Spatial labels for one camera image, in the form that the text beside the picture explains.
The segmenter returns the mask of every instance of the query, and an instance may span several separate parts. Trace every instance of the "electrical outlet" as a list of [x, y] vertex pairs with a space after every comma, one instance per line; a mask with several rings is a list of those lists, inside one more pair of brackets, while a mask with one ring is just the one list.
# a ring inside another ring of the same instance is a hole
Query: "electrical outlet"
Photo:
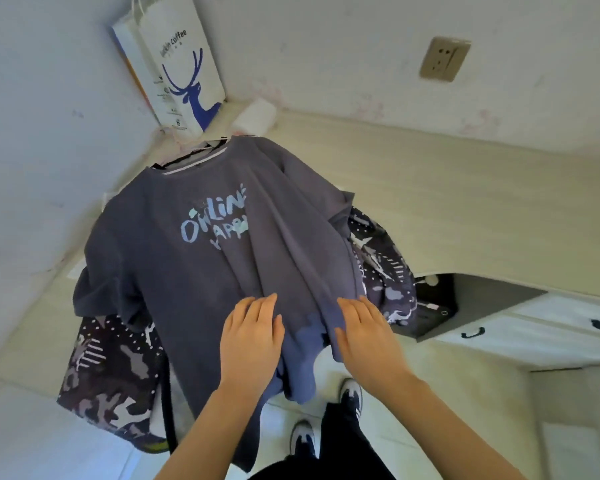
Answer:
[[456, 78], [470, 47], [469, 40], [433, 37], [420, 68], [420, 77], [451, 82]]

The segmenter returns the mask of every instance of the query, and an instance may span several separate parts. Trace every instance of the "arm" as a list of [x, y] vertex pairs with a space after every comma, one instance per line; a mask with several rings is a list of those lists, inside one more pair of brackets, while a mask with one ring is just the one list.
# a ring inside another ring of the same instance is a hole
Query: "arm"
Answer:
[[222, 480], [280, 360], [285, 329], [277, 295], [245, 298], [224, 322], [218, 389], [155, 480]]
[[344, 363], [421, 446], [445, 480], [524, 480], [409, 369], [384, 316], [367, 299], [339, 299], [346, 331], [336, 329]]

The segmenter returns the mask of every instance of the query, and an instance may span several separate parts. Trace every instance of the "blue t-shirt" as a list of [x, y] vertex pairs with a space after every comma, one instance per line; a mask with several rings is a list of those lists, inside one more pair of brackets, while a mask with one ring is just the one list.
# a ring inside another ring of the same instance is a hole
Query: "blue t-shirt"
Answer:
[[262, 405], [281, 391], [312, 398], [318, 353], [332, 344], [341, 360], [336, 298], [364, 291], [347, 241], [353, 194], [266, 138], [234, 137], [221, 151], [176, 171], [146, 168], [107, 204], [73, 304], [130, 326], [150, 316], [197, 416], [219, 384], [225, 318], [241, 298], [278, 293], [282, 355], [233, 459], [248, 471]]

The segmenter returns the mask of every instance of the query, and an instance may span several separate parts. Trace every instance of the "left hand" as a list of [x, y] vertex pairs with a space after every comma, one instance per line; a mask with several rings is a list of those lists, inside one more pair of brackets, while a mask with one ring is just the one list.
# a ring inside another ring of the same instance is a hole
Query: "left hand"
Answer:
[[285, 327], [273, 320], [278, 295], [244, 298], [224, 322], [220, 339], [220, 389], [257, 402], [280, 361]]

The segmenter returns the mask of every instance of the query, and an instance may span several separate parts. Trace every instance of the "deer logo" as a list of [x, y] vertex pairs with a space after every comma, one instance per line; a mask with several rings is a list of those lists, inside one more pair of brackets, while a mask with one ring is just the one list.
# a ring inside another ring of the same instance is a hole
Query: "deer logo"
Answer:
[[213, 106], [211, 106], [211, 108], [209, 108], [209, 109], [203, 109], [202, 106], [200, 106], [199, 97], [200, 97], [200, 90], [202, 89], [202, 87], [200, 86], [199, 82], [194, 83], [194, 81], [195, 81], [196, 77], [198, 76], [198, 73], [200, 72], [200, 67], [202, 67], [202, 48], [200, 48], [200, 60], [198, 60], [195, 50], [193, 51], [193, 61], [194, 61], [193, 76], [191, 77], [191, 81], [189, 82], [189, 85], [187, 85], [187, 87], [185, 87], [185, 88], [179, 88], [176, 86], [174, 81], [172, 81], [171, 78], [169, 77], [169, 74], [168, 74], [167, 69], [164, 66], [164, 64], [162, 64], [162, 70], [164, 71], [164, 74], [167, 76], [167, 79], [169, 80], [169, 82], [172, 85], [172, 88], [170, 88], [171, 94], [173, 94], [174, 96], [182, 96], [182, 102], [184, 104], [186, 104], [186, 103], [191, 104], [191, 110], [193, 111], [193, 116], [195, 117], [196, 121], [200, 125], [200, 128], [205, 130], [209, 126], [209, 123], [211, 122], [211, 120], [214, 119], [214, 116], [218, 112], [218, 109], [220, 109], [221, 103], [217, 102]]

